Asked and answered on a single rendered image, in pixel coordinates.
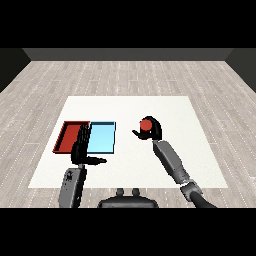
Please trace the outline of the dark grey robot body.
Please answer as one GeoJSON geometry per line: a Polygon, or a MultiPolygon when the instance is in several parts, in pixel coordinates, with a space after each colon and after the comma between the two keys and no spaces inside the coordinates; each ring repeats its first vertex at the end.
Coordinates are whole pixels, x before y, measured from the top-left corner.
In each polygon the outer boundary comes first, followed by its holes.
{"type": "Polygon", "coordinates": [[[116,195],[101,200],[98,208],[158,208],[158,204],[153,199],[142,197],[138,188],[132,189],[131,196],[125,196],[124,189],[118,188],[116,195]]]}

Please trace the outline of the light blue shallow open box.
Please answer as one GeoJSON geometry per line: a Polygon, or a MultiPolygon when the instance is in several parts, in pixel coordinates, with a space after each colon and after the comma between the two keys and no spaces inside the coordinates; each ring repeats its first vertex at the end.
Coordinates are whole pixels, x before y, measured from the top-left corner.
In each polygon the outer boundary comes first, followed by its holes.
{"type": "Polygon", "coordinates": [[[113,121],[93,121],[88,143],[89,154],[113,154],[116,123],[113,121]]]}

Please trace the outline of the red can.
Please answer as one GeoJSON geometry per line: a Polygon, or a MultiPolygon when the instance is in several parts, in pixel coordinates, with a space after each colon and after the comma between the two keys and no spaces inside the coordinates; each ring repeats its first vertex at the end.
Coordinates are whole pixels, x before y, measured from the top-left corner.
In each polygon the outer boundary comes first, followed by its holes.
{"type": "Polygon", "coordinates": [[[148,119],[143,119],[140,122],[140,130],[142,132],[150,132],[152,129],[152,122],[148,119]]]}

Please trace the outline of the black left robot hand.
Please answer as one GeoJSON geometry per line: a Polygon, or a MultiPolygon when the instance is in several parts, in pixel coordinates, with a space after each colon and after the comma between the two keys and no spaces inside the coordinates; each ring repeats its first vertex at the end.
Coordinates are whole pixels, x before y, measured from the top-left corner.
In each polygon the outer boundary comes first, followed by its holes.
{"type": "Polygon", "coordinates": [[[91,127],[86,124],[82,124],[78,131],[77,140],[74,142],[71,150],[71,162],[73,164],[87,164],[96,166],[107,162],[106,159],[90,157],[87,155],[90,134],[91,127]]]}

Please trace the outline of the red shallow open box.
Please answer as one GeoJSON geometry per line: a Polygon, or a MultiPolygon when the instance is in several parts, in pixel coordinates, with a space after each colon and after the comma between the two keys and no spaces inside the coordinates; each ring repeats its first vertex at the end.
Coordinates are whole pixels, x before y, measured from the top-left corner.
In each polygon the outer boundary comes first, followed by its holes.
{"type": "Polygon", "coordinates": [[[55,146],[52,150],[55,154],[70,154],[73,144],[77,140],[80,126],[90,125],[89,121],[65,121],[62,125],[55,146]]]}

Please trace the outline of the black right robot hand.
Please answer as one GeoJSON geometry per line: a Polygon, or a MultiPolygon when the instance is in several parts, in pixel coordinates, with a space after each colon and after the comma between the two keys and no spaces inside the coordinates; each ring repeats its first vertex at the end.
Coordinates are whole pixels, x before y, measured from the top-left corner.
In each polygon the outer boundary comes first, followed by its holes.
{"type": "Polygon", "coordinates": [[[162,139],[161,124],[152,116],[146,116],[143,119],[148,119],[152,122],[151,131],[150,132],[142,132],[140,130],[139,132],[137,132],[136,130],[133,130],[133,133],[141,140],[147,140],[149,138],[151,138],[152,140],[161,140],[162,139]]]}

